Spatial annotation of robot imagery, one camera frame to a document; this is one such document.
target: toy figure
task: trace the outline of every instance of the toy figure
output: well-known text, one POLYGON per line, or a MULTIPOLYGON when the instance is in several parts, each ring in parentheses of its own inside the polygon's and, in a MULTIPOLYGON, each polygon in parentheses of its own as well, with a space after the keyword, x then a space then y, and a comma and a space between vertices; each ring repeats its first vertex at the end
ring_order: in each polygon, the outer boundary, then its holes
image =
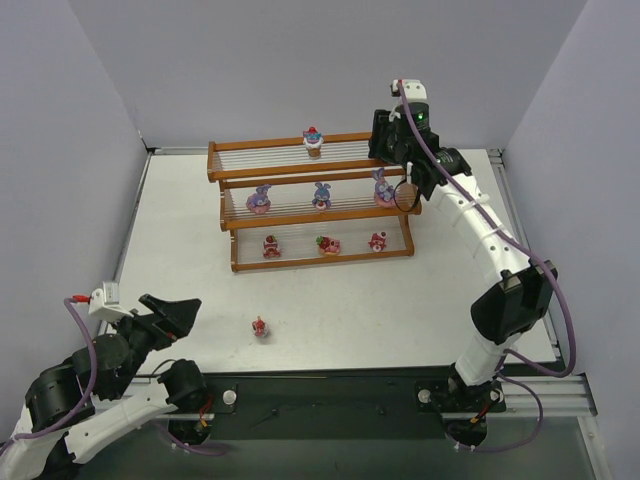
POLYGON ((338 255, 340 253, 340 240, 331 237, 318 237, 316 243, 321 255, 338 255))
POLYGON ((260 317, 251 324, 253 334, 258 338, 264 338, 269 335, 269 326, 262 321, 260 317))
POLYGON ((257 214, 267 213, 271 208, 271 200, 267 197, 267 190, 271 185, 262 185, 256 188, 256 193, 247 198, 247 208, 257 214))
POLYGON ((374 233, 371 235, 371 241, 369 242, 371 250, 376 253, 380 253, 387 247, 387 234, 386 232, 374 233))
POLYGON ((316 127, 309 127, 309 130, 302 132, 302 144, 307 148, 310 157, 318 158, 320 148, 324 143, 324 137, 316 130, 316 127))
POLYGON ((384 168, 371 172, 376 180, 376 190, 373 199, 379 207, 391 208, 396 206, 394 188, 384 179, 384 168))
POLYGON ((329 200, 329 198, 331 198, 331 193, 329 193, 331 185, 329 185, 328 183, 325 183, 323 185, 322 182, 316 182, 316 187, 318 189, 313 195, 313 200, 311 200, 311 203, 319 212, 328 210, 329 208, 331 208, 331 200, 329 200))
POLYGON ((275 236, 269 235, 264 242, 262 242, 262 256, 264 258, 280 258, 280 247, 278 246, 278 240, 275 236))

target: wooden shelf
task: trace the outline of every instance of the wooden shelf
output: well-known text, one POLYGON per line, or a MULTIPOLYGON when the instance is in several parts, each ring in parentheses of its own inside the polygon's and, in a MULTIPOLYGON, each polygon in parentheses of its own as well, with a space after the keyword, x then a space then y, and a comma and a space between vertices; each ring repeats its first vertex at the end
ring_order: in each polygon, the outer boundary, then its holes
POLYGON ((207 176, 220 188, 220 227, 231 236, 234 272, 276 267, 339 263, 411 256, 414 253, 408 215, 420 214, 417 191, 404 185, 396 192, 398 207, 383 208, 374 200, 372 170, 385 167, 397 185, 404 170, 369 159, 370 133, 326 135, 321 156, 312 158, 302 137, 209 144, 207 176), (331 208, 318 212, 312 204, 315 182, 331 184, 331 208), (246 207, 256 187, 269 184, 271 207, 255 214, 246 207), (374 232, 387 233, 387 247, 374 253, 374 232), (265 259, 262 242, 278 238, 282 256, 265 259), (316 237, 337 238, 337 256, 318 253, 316 237))
MULTIPOLYGON (((373 199, 375 181, 371 178, 371 171, 362 173, 368 178, 331 183, 331 208, 324 212, 318 212, 311 203, 316 190, 315 177, 308 177, 305 183, 273 186, 269 190, 271 209, 262 215, 249 211, 245 205, 255 188, 225 188, 221 196, 221 228, 225 231, 406 215, 402 210, 410 210, 417 194, 415 188, 407 186, 398 190, 400 208, 379 207, 373 199)), ((422 207, 418 205, 411 214, 420 214, 421 211, 422 207)))
POLYGON ((275 175, 379 168, 385 163, 368 158, 371 133, 326 135, 319 158, 310 158, 302 136, 252 142, 209 143, 207 176, 214 183, 275 175))
POLYGON ((234 272, 406 257, 414 254, 406 216, 231 230, 231 245, 231 269, 234 272), (380 231, 387 234, 387 248, 374 253, 368 242, 374 232, 380 231), (268 235, 275 235, 278 239, 282 252, 280 258, 263 258, 262 242, 268 235), (340 240, 340 255, 319 254, 315 243, 319 235, 340 240))

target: white wall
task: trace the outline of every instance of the white wall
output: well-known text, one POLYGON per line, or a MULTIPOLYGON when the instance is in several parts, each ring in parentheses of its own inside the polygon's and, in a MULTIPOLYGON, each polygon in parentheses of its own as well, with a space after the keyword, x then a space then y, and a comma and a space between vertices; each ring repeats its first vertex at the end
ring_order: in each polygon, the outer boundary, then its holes
POLYGON ((619 479, 640 475, 639 19, 637 0, 590 0, 506 150, 527 236, 558 266, 619 479))
POLYGON ((65 0, 2 2, 0 45, 4 440, 31 382, 83 345, 62 299, 113 275, 146 153, 65 0))
POLYGON ((504 147, 585 0, 70 0, 151 146, 371 128, 420 78, 434 128, 504 147))

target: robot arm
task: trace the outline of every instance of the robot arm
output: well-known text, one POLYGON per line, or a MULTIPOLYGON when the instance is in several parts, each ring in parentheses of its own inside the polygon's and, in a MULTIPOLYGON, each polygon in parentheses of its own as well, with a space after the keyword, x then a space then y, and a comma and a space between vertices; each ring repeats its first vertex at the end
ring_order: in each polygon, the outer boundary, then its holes
POLYGON ((205 396, 204 377, 197 365, 178 360, 143 391, 71 428, 65 439, 67 450, 74 463, 84 465, 107 445, 160 415, 197 409, 205 396))
MULTIPOLYGON (((117 332, 100 335, 93 342, 97 380, 92 393, 108 400, 122 396, 151 350, 167 348, 189 334, 201 304, 198 299, 165 302, 143 295, 140 302, 153 313, 138 315, 120 307, 116 284, 105 284, 91 298, 76 300, 89 301, 90 313, 112 323, 117 332)), ((89 353, 84 348, 33 382, 12 440, 2 448, 0 478, 28 480, 41 474, 49 478, 63 471, 72 473, 134 428, 174 410, 196 411, 206 397, 197 365, 178 360, 143 392, 101 415, 92 417, 95 409, 89 401, 63 428, 38 438, 15 438, 41 432, 76 408, 82 397, 80 386, 87 387, 90 373, 89 353)))
MULTIPOLYGON (((424 86, 419 80, 394 80, 392 96, 400 97, 401 88, 417 133, 409 124, 402 102, 391 111, 376 110, 369 157, 403 166, 407 171, 407 182, 416 185, 419 194, 449 219, 478 262, 490 288, 471 307, 476 331, 455 363, 452 384, 457 384, 459 390, 490 385, 505 350, 545 315, 552 289, 540 268, 533 266, 527 256, 501 237, 512 236, 488 205, 489 197, 478 188, 464 157, 454 148, 440 146, 438 135, 430 127, 424 86), (469 192, 470 198, 434 166, 416 135, 433 152, 439 166, 469 192), (494 225, 480 214, 476 205, 482 206, 494 225)), ((550 262, 546 262, 546 266, 557 276, 550 262)))

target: purple cable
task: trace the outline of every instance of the purple cable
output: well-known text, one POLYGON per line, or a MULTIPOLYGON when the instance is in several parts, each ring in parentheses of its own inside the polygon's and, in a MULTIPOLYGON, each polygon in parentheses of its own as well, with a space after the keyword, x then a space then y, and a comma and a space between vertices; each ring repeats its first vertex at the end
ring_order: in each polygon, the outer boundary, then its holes
POLYGON ((181 449, 186 450, 187 452, 195 453, 196 455, 204 455, 205 457, 222 457, 222 456, 226 455, 229 452, 229 446, 225 445, 224 443, 210 443, 209 444, 210 446, 219 449, 217 451, 216 450, 206 450, 204 448, 192 447, 190 445, 187 445, 186 443, 182 443, 180 440, 178 440, 176 437, 174 437, 171 434, 171 432, 169 432, 169 430, 167 430, 165 427, 160 425, 158 422, 154 422, 153 424, 155 425, 155 427, 158 430, 160 430, 164 435, 166 435, 173 443, 175 443, 181 449))
POLYGON ((475 448, 472 448, 469 445, 464 445, 463 443, 457 442, 455 439, 449 437, 449 438, 451 438, 451 440, 456 442, 456 444, 459 445, 464 450, 468 450, 468 451, 471 451, 471 452, 474 452, 474 453, 475 452, 477 452, 477 453, 502 453, 502 452, 507 452, 509 450, 513 450, 515 448, 523 447, 523 446, 533 442, 535 440, 535 438, 538 436, 538 434, 540 433, 540 430, 542 429, 542 420, 544 419, 544 415, 542 413, 542 402, 540 401, 540 397, 538 397, 536 392, 534 392, 531 389, 531 387, 525 385, 524 383, 519 382, 517 380, 514 380, 513 378, 505 377, 504 375, 502 375, 500 373, 498 374, 498 378, 500 378, 501 380, 504 380, 505 382, 513 383, 514 385, 517 385, 520 388, 524 388, 527 392, 529 392, 531 394, 533 399, 538 404, 538 422, 536 423, 536 428, 534 428, 533 432, 531 432, 531 435, 529 435, 524 440, 520 440, 519 442, 511 443, 509 445, 503 445, 501 447, 475 447, 475 448))
POLYGON ((540 269, 544 272, 545 276, 549 280, 549 283, 551 284, 551 288, 553 289, 553 292, 556 294, 556 298, 558 299, 558 303, 560 304, 560 309, 562 310, 562 315, 564 317, 564 321, 567 329, 567 339, 569 342, 569 363, 567 364, 567 367, 563 371, 557 372, 555 370, 550 370, 546 367, 543 367, 542 365, 534 362, 533 360, 529 360, 527 357, 525 357, 524 355, 521 355, 515 350, 511 350, 508 348, 505 350, 505 353, 511 354, 514 357, 522 360, 522 362, 529 365, 530 367, 533 367, 534 369, 536 369, 537 371, 539 371, 544 375, 547 375, 550 377, 556 377, 556 378, 563 378, 570 375, 576 366, 576 350, 577 350, 576 335, 573 329, 573 320, 571 319, 571 312, 569 312, 569 305, 567 304, 567 300, 564 297, 564 293, 562 293, 562 289, 560 288, 558 281, 553 276, 553 273, 551 272, 549 267, 547 267, 547 265, 544 263, 544 260, 542 260, 538 255, 536 255, 534 252, 532 252, 528 248, 520 245, 516 240, 514 240, 513 238, 508 236, 506 233, 504 233, 501 229, 499 229, 498 224, 493 220, 493 218, 491 218, 491 215, 489 215, 489 213, 482 207, 482 205, 475 203, 471 194, 467 192, 465 188, 462 185, 460 185, 460 183, 458 183, 458 181, 455 178, 453 178, 453 176, 449 172, 447 172, 447 170, 442 165, 440 165, 440 163, 438 163, 438 159, 433 154, 433 152, 429 149, 425 141, 422 139, 422 136, 418 131, 418 127, 416 127, 416 124, 413 121, 413 117, 411 116, 411 110, 409 108, 409 102, 407 101, 407 96, 404 92, 404 85, 402 84, 402 80, 398 81, 398 86, 399 86, 398 90, 400 91, 400 96, 402 97, 402 106, 404 107, 404 113, 407 117, 407 121, 409 122, 409 126, 411 127, 411 131, 415 135, 416 140, 422 147, 422 150, 424 151, 424 153, 427 155, 427 157, 429 157, 429 160, 431 160, 431 163, 433 164, 433 166, 438 170, 438 172, 440 172, 440 174, 442 174, 442 176, 444 176, 444 178, 447 179, 449 183, 451 183, 460 192, 460 194, 464 198, 467 199, 468 202, 471 202, 473 204, 473 206, 480 213, 482 218, 485 219, 485 221, 489 224, 489 226, 492 229, 496 230, 497 235, 502 240, 507 242, 516 250, 519 250, 520 252, 525 254, 527 257, 533 260, 534 264, 540 267, 540 269))
POLYGON ((96 378, 98 376, 98 357, 96 355, 96 349, 93 346, 93 339, 91 338, 91 334, 89 333, 89 330, 87 330, 87 327, 82 321, 82 318, 80 318, 80 315, 78 314, 76 309, 73 307, 72 305, 73 303, 78 303, 78 302, 73 298, 64 299, 64 306, 67 308, 67 310, 69 310, 69 313, 71 314, 76 324, 78 325, 78 328, 80 329, 80 332, 84 337, 84 341, 87 344, 87 350, 89 351, 91 375, 89 376, 89 383, 87 384, 87 388, 84 390, 84 394, 82 395, 82 398, 80 399, 78 404, 75 407, 73 407, 71 411, 67 413, 64 417, 62 417, 60 420, 58 420, 56 423, 54 423, 50 427, 47 427, 44 430, 40 430, 39 432, 19 433, 15 437, 10 438, 0 449, 0 456, 2 456, 2 454, 13 444, 15 440, 33 440, 36 438, 41 438, 41 437, 44 437, 45 435, 50 434, 51 432, 55 432, 56 430, 64 427, 69 420, 75 417, 75 415, 80 411, 82 407, 84 407, 84 405, 87 403, 87 401, 91 397, 91 392, 93 390, 93 387, 96 384, 96 378))

